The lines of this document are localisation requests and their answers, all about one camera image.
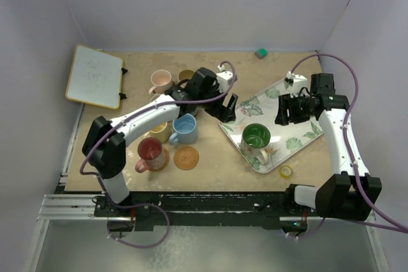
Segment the cream mug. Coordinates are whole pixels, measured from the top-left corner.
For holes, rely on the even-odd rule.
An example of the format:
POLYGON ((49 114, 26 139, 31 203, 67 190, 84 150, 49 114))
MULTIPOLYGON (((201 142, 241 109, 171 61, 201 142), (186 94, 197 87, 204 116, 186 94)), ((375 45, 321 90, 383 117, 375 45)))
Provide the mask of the cream mug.
POLYGON ((169 140, 172 134, 172 129, 169 123, 164 122, 157 127, 149 130, 149 136, 157 138, 161 143, 165 143, 169 140))

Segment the light blue mug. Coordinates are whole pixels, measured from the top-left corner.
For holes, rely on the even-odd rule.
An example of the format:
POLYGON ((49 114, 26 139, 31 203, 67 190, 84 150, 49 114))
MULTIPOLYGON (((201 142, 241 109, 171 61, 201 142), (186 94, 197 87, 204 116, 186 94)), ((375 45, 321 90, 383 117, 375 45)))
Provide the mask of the light blue mug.
POLYGON ((172 122, 173 134, 169 138, 171 145, 193 144, 198 139, 198 126, 194 116, 185 114, 172 122))

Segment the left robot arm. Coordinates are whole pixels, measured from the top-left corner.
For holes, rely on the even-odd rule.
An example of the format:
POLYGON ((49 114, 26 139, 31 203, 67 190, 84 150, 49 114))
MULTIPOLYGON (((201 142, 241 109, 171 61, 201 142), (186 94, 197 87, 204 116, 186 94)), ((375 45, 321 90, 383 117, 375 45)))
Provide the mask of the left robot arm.
POLYGON ((110 198, 108 207, 117 216, 124 216, 131 209, 130 191, 122 170, 126 165, 126 149, 149 129, 175 120, 197 108, 204 109, 220 122, 235 120, 238 100, 232 94, 228 105, 224 99, 237 80, 235 69, 226 70, 222 62, 215 73, 207 68, 197 69, 189 80, 166 89, 153 102, 121 117, 107 120, 100 116, 93 120, 82 153, 83 165, 96 169, 94 176, 110 198))

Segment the tan ceramic mug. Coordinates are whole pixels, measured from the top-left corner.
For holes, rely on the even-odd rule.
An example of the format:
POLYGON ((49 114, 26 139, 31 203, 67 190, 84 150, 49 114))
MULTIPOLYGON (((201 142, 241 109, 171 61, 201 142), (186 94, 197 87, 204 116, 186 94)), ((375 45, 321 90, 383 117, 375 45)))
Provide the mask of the tan ceramic mug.
POLYGON ((182 70, 179 74, 178 74, 178 82, 181 82, 183 80, 190 80, 194 75, 194 71, 191 69, 185 69, 182 70))

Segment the white mug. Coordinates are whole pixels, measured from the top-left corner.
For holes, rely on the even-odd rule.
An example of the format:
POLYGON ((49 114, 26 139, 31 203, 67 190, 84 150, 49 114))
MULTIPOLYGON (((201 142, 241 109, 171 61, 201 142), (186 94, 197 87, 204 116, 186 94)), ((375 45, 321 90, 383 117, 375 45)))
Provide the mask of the white mug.
POLYGON ((151 102, 151 103, 154 102, 154 101, 157 100, 160 96, 161 96, 160 94, 154 94, 154 95, 151 97, 150 102, 151 102))

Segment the pink mug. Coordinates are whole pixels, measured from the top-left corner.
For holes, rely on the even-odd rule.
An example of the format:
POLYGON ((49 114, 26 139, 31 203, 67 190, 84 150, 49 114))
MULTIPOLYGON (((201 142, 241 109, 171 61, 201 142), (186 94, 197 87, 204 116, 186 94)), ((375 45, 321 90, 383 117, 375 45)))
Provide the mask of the pink mug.
POLYGON ((152 87, 149 89, 149 95, 163 94, 167 89, 173 86, 173 77, 165 69, 159 69, 150 76, 152 87))

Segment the red patterned mug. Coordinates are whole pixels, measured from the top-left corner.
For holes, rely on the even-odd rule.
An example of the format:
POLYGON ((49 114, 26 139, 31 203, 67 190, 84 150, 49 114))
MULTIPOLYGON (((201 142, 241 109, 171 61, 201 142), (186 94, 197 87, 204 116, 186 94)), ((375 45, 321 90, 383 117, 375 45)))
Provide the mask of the red patterned mug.
POLYGON ((156 172, 165 162, 163 146, 157 138, 145 138, 138 145, 140 160, 135 165, 137 173, 156 172))

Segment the green cup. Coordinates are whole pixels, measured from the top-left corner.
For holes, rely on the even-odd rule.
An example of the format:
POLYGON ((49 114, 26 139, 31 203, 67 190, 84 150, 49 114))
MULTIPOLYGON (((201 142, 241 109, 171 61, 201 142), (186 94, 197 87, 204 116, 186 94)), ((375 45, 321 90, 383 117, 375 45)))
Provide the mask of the green cup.
POLYGON ((262 124, 253 123, 247 125, 240 142, 240 150, 244 156, 257 159, 261 165, 269 163, 269 155, 266 148, 270 144, 270 131, 262 124))

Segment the woven rattan coaster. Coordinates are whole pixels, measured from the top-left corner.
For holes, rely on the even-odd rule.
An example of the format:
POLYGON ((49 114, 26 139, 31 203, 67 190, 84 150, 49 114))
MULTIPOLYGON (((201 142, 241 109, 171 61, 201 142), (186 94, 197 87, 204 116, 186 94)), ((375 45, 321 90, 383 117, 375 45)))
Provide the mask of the woven rattan coaster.
POLYGON ((184 146, 176 150, 173 161, 179 169, 190 170, 198 164, 199 158, 200 155, 195 148, 184 146))
POLYGON ((156 170, 156 172, 160 172, 160 171, 162 171, 163 169, 165 169, 166 167, 167 167, 167 165, 168 165, 168 163, 169 163, 169 161, 170 161, 170 153, 169 153, 169 151, 167 150, 167 149, 163 149, 164 151, 164 154, 165 154, 165 162, 164 162, 164 164, 163 164, 163 166, 161 167, 161 168, 159 168, 158 170, 156 170))

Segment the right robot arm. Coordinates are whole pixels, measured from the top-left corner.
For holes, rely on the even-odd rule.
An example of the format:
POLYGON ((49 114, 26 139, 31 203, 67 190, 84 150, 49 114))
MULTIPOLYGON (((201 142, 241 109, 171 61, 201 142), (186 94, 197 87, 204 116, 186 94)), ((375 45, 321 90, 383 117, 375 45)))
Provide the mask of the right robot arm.
POLYGON ((290 184, 285 191, 284 210, 299 215, 306 206, 323 218, 364 221, 382 190, 379 178, 364 165, 355 142, 349 100, 336 94, 332 74, 313 74, 310 80, 288 72, 290 92, 278 97, 277 125, 300 124, 315 118, 326 138, 332 175, 320 188, 290 184))

